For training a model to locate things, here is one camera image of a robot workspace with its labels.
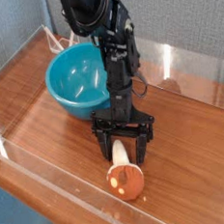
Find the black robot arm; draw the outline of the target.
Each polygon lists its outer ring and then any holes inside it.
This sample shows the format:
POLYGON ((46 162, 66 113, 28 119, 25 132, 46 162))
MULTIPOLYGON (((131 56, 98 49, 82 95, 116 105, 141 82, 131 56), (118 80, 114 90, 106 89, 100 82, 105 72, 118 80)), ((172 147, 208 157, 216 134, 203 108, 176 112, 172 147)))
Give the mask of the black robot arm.
POLYGON ((141 164, 153 136, 154 117, 132 104, 132 78, 141 67, 134 25, 121 0, 60 0, 63 16, 79 37, 92 39, 106 70, 110 106, 91 114, 93 133, 106 159, 112 159, 112 136, 136 139, 136 163, 141 164))

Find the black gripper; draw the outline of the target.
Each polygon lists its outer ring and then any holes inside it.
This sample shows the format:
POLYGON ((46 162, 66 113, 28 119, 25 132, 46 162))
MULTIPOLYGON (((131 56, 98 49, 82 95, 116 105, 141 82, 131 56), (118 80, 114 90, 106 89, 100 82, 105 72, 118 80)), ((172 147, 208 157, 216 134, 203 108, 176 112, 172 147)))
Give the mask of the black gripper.
POLYGON ((99 109, 91 114, 93 133, 98 139, 102 155, 108 161, 112 157, 111 135, 134 137, 136 139, 136 164, 144 162, 147 142, 154 138, 154 117, 132 107, 119 119, 112 117, 110 108, 99 109))

